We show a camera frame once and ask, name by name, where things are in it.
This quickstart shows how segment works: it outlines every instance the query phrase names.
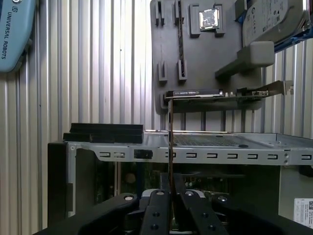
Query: hard drive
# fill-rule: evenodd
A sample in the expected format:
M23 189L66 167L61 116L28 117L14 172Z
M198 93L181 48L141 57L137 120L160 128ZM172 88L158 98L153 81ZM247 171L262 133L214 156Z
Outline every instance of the hard drive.
M273 41L275 46L311 28L310 0L255 0L243 22L243 46Z

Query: hard drive label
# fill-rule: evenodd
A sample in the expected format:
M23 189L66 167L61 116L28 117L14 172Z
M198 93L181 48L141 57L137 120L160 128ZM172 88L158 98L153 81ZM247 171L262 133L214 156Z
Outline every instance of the hard drive label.
M174 91L173 96L194 96L194 95L219 95L221 90L185 90L185 91Z
M243 45L250 45L283 21L287 8L287 0L257 0L246 13L243 23Z
M313 229L313 198L294 200L293 220Z

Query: corrugated metal wall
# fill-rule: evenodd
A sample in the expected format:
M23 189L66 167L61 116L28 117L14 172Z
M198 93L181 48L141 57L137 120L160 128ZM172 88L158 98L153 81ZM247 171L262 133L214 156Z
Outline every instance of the corrugated metal wall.
M0 75L0 235L46 227L47 143L71 122L166 128L154 111L149 0L43 0L19 73ZM257 111L175 114L175 129L312 137L313 41L276 55L264 82L295 94Z

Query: metal mesh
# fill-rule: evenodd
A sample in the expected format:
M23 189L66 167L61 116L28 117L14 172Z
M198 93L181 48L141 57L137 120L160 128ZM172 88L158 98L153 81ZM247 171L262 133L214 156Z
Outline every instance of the metal mesh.
M174 135L174 143L187 146L238 146L239 143L224 136Z

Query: barcode label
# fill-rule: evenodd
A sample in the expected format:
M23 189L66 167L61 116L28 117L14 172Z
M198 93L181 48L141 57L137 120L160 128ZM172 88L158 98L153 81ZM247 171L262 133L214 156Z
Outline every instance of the barcode label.
M294 200L293 220L313 228L313 198L296 198Z

